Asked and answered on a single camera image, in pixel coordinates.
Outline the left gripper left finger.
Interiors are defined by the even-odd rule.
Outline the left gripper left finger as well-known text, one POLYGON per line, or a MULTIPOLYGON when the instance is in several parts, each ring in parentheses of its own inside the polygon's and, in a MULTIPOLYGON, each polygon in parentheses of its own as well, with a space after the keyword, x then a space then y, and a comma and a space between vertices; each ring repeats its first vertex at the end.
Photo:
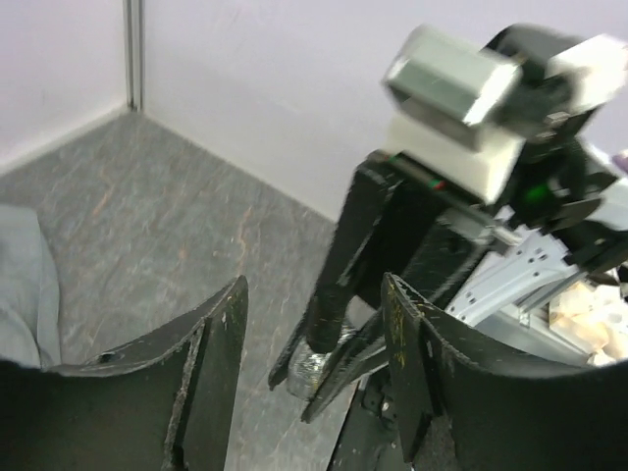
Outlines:
POLYGON ((248 311, 245 277, 80 365, 1 364, 5 470, 220 470, 248 311))

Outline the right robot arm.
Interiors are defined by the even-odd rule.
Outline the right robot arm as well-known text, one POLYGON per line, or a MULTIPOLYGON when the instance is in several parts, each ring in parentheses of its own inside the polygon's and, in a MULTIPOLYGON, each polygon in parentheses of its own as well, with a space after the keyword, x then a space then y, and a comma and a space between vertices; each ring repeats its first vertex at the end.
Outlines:
POLYGON ((306 310, 269 385, 317 417, 388 360, 380 284, 405 279, 475 327, 627 257, 624 157, 583 128, 627 81, 627 45, 515 24, 476 46, 411 31, 383 79, 384 145, 354 171, 306 310))

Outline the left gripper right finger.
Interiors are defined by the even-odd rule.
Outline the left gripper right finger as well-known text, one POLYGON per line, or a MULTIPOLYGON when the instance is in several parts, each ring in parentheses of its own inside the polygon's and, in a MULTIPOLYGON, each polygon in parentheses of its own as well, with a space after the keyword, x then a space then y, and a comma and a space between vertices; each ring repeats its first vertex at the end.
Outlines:
POLYGON ((494 340, 384 276, 384 320, 403 455, 432 419, 463 470, 623 470, 627 366, 577 367, 494 340))

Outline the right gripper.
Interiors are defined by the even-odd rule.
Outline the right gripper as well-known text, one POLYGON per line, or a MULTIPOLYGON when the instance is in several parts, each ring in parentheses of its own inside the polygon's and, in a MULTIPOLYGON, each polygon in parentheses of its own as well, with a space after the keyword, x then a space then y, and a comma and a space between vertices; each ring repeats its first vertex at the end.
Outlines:
MULTIPOLYGON (((475 252, 471 242, 444 224, 443 199, 407 176, 400 162, 375 151, 356 167, 310 299, 318 288, 338 285, 339 313, 354 297, 377 309, 382 277, 391 272, 445 308, 479 265, 486 252, 475 252)), ((272 389, 288 377, 309 301, 269 374, 272 389)), ((378 309, 331 354, 301 421, 314 421, 346 387, 387 362, 383 313, 378 309)))

